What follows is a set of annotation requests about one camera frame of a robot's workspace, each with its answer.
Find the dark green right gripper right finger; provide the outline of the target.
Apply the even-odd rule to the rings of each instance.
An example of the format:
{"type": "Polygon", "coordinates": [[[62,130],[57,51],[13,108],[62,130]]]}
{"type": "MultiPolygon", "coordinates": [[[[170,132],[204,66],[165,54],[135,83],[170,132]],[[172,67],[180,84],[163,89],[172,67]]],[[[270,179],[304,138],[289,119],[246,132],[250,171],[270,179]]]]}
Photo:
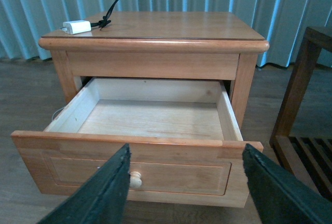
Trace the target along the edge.
{"type": "Polygon", "coordinates": [[[248,143],[242,158],[262,223],[331,223],[330,201],[248,143]]]}

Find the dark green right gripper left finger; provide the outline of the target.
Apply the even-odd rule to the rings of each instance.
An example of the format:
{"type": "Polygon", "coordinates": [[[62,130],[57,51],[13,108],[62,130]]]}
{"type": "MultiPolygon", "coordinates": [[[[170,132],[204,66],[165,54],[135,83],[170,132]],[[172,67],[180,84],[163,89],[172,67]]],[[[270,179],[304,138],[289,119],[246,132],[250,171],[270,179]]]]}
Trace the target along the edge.
{"type": "Polygon", "coordinates": [[[121,223],[129,192],[130,159],[130,146],[125,144],[39,223],[121,223]]]}

